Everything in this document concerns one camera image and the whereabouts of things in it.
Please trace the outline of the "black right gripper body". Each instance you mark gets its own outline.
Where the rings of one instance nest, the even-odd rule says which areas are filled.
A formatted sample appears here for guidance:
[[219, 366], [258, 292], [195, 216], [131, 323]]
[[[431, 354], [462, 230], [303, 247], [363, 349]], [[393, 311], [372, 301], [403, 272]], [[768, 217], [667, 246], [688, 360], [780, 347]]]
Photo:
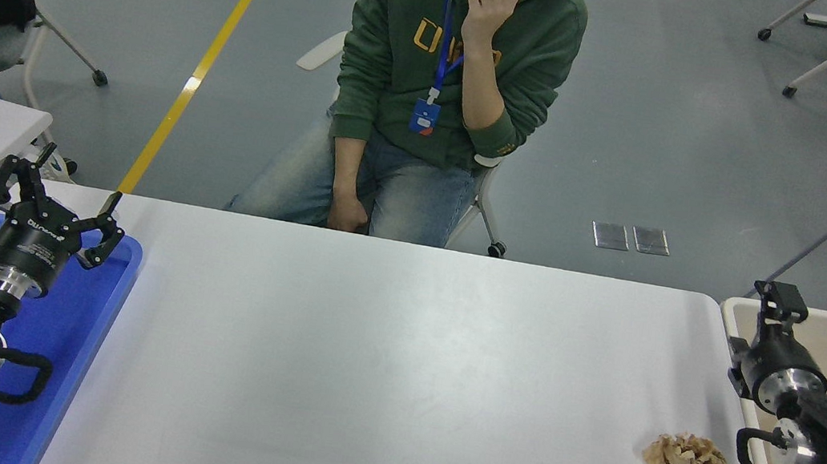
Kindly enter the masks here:
[[789, 408], [803, 391], [827, 392], [820, 367], [781, 325], [763, 326], [749, 348], [741, 368], [755, 403]]

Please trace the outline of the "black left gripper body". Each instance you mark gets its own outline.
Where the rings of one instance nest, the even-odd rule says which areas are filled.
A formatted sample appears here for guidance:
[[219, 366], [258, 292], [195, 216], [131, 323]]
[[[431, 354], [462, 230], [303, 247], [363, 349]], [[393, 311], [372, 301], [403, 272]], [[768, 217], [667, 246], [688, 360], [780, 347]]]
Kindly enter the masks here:
[[0, 268], [55, 281], [79, 250], [81, 234], [71, 228], [76, 217], [54, 200], [14, 203], [0, 227]]

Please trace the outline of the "person's right hand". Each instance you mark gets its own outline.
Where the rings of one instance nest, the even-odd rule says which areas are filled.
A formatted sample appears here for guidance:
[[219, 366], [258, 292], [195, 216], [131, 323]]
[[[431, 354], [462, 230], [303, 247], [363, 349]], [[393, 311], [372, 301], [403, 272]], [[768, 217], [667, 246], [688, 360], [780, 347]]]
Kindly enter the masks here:
[[369, 214], [358, 197], [334, 192], [325, 226], [329, 230], [358, 233], [369, 226]]

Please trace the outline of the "person's left hand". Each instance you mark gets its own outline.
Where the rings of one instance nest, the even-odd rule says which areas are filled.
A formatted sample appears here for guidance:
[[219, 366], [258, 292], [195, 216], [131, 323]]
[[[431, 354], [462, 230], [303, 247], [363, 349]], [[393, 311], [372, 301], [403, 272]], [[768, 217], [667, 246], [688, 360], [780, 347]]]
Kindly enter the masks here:
[[466, 49], [489, 48], [498, 29], [512, 16], [520, 0], [467, 0], [468, 12], [462, 26]]

